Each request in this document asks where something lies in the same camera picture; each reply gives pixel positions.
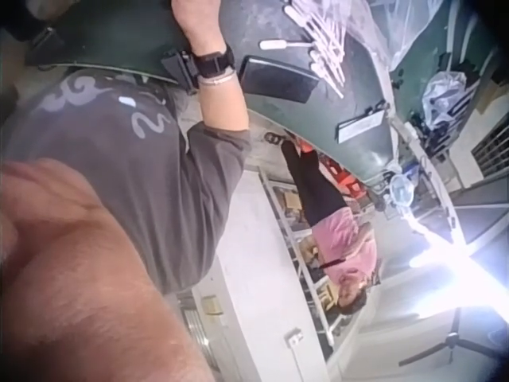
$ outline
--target bright light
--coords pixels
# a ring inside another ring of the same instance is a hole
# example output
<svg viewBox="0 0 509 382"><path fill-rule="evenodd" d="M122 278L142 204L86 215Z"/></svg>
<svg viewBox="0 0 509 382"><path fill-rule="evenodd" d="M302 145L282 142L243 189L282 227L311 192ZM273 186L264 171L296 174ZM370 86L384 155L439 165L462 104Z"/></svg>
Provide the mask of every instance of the bright light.
<svg viewBox="0 0 509 382"><path fill-rule="evenodd" d="M423 267L431 263L446 265L455 275L454 283L435 295L424 298L417 312L430 317L441 311L458 306L491 306L503 320L509 323L509 293L479 264L469 257L466 245L451 244L441 236L419 224L412 215L405 215L410 227L421 233L429 242L430 249L414 257L411 267Z"/></svg>

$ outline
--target fan blade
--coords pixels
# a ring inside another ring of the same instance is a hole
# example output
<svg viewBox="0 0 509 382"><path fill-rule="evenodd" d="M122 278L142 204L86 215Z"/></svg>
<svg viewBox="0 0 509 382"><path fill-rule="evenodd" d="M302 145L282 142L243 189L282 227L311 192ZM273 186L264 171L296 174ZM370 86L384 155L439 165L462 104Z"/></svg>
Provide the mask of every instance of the fan blade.
<svg viewBox="0 0 509 382"><path fill-rule="evenodd" d="M440 352L442 349L445 349L447 348L448 346L445 344L445 343L441 343L441 344L438 344L438 345L435 345L433 348L429 348L427 350L425 350L424 352L421 352L419 354L416 354L415 356L413 357L410 357L410 358L406 358L405 360L403 361L400 361L398 363L399 367L401 368L402 366L406 366L408 364L412 364L414 363L415 361L420 361L422 360L423 358L426 358L426 357L429 357L431 356L432 354L435 354L436 352Z"/></svg>
<svg viewBox="0 0 509 382"><path fill-rule="evenodd" d="M460 318L461 318L461 308L456 308L456 310L454 310L454 319L453 326L451 326L451 333L459 333Z"/></svg>
<svg viewBox="0 0 509 382"><path fill-rule="evenodd" d="M497 352L494 349L487 348L486 346L476 344L475 342L471 342L469 340L459 339L458 342L456 343L456 345L460 346L461 348L472 350L473 352L476 352L476 353L481 353L481 354L485 355L486 357L490 357L495 360L503 359L503 354L501 352Z"/></svg>

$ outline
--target ceiling fan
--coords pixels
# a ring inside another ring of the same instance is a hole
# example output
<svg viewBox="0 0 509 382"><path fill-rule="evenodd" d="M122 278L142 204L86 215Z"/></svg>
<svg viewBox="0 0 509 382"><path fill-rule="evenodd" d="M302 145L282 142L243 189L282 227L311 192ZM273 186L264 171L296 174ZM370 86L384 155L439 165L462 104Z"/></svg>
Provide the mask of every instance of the ceiling fan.
<svg viewBox="0 0 509 382"><path fill-rule="evenodd" d="M420 361L426 357L431 356L432 354L440 352L442 349L449 348L451 349L451 354L449 356L449 363L453 362L453 350L456 346L459 346L463 349L468 349L476 353L480 353L485 355L486 357L490 357L496 360L502 360L503 354L497 352L494 349L487 348L486 346L482 346L476 344L475 342L471 342L469 340L464 340L460 338L460 334L458 333L460 329L460 316L461 316L461 308L457 308L454 312L453 326L451 327L451 331L448 336L445 338L445 341L437 344L424 352L416 354L413 357L406 358L403 361L398 363L399 367L406 366L408 364L413 364L416 361Z"/></svg>

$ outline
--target black hair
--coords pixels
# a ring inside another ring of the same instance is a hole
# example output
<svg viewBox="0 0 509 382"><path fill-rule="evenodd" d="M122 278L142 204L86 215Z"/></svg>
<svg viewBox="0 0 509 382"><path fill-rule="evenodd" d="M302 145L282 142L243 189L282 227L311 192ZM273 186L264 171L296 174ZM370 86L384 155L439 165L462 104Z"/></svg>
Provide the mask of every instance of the black hair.
<svg viewBox="0 0 509 382"><path fill-rule="evenodd" d="M340 313L345 316L351 316L357 313L359 310L363 309L367 302L367 292L366 287L362 288L355 300L352 301L351 304L341 306L338 302L337 306L340 308Z"/></svg>

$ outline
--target power socket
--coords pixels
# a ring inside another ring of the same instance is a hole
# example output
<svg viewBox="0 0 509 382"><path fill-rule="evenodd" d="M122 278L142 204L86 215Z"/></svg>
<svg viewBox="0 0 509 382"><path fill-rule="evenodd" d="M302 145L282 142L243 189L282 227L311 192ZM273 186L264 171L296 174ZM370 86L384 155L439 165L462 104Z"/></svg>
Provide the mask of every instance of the power socket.
<svg viewBox="0 0 509 382"><path fill-rule="evenodd" d="M302 330L298 328L295 328L285 335L286 345L291 349L295 349L303 339L304 334L302 333Z"/></svg>

